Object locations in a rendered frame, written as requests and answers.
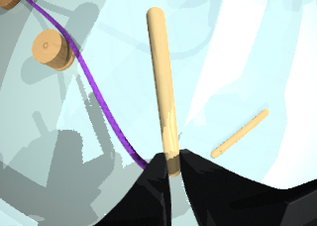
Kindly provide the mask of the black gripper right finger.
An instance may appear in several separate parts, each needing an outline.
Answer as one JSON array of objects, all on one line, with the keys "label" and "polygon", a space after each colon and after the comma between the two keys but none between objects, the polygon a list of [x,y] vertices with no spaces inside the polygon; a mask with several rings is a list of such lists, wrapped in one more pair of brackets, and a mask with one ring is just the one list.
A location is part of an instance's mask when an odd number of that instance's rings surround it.
[{"label": "black gripper right finger", "polygon": [[278,189],[191,150],[178,153],[183,187],[198,226],[304,226],[317,218],[317,179]]}]

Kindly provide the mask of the short wooden stick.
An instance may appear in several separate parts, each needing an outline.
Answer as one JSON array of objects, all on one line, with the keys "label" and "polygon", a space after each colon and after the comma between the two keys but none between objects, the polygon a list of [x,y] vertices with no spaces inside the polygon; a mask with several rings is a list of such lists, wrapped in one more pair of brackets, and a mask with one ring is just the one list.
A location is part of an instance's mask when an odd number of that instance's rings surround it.
[{"label": "short wooden stick", "polygon": [[229,150],[229,148],[233,146],[234,143],[237,143],[239,139],[245,138],[245,136],[249,134],[249,132],[253,130],[253,128],[257,127],[257,124],[260,123],[262,119],[265,118],[265,116],[268,116],[268,110],[266,110],[266,108],[262,110],[261,114],[255,116],[253,120],[250,120],[250,122],[247,123],[246,126],[243,126],[241,130],[235,132],[235,134],[231,136],[231,138],[227,139],[226,142],[223,142],[221,146],[215,148],[214,151],[211,151],[211,158],[218,158],[218,156],[223,154],[223,152]]}]

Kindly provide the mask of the wooden stick with purple string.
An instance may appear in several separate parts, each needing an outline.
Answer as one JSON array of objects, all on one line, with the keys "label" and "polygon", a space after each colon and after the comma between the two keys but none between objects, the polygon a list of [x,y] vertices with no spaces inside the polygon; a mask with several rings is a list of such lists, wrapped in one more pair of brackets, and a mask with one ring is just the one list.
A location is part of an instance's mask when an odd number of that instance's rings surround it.
[{"label": "wooden stick with purple string", "polygon": [[[27,3],[31,4],[33,8],[36,8],[41,15],[44,15],[45,19],[51,21],[59,30],[60,34],[67,40],[72,48],[72,52],[75,53],[75,58],[79,60],[80,67],[83,68],[88,84],[90,84],[92,91],[94,91],[96,102],[102,107],[104,115],[106,115],[108,122],[110,122],[112,130],[114,130],[116,136],[118,136],[120,144],[122,144],[124,150],[128,152],[128,155],[131,156],[131,159],[134,160],[140,168],[146,168],[148,166],[146,160],[139,154],[136,154],[136,151],[132,148],[131,144],[128,143],[122,130],[120,130],[118,123],[115,122],[110,108],[108,108],[107,103],[104,102],[103,96],[98,90],[98,84],[96,84],[95,79],[92,79],[90,68],[86,66],[86,62],[84,62],[83,56],[75,46],[71,36],[67,34],[67,31],[65,31],[53,17],[49,16],[48,12],[45,13],[44,9],[41,9],[40,5],[37,5],[35,1],[27,0]],[[146,19],[148,36],[150,36],[152,64],[154,65],[156,95],[158,96],[159,134],[161,135],[162,153],[166,158],[167,175],[174,178],[181,174],[181,166],[179,165],[177,120],[175,120],[173,83],[171,83],[165,13],[162,8],[152,7],[148,9]]]}]

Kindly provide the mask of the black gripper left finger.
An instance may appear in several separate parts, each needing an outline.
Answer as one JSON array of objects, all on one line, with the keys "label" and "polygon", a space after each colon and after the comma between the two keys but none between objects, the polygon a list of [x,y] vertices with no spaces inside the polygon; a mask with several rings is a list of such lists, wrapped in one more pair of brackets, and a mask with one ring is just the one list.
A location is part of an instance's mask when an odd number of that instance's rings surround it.
[{"label": "black gripper left finger", "polygon": [[122,201],[94,226],[171,226],[165,155],[156,154]]}]

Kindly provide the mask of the brown wooden cylinder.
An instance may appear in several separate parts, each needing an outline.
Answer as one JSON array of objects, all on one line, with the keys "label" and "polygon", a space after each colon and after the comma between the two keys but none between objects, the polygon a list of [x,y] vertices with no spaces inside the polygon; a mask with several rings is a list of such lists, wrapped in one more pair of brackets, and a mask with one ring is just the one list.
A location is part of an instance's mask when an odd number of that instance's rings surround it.
[{"label": "brown wooden cylinder", "polygon": [[32,44],[32,55],[39,63],[56,71],[66,70],[75,60],[67,40],[54,29],[40,32]]}]

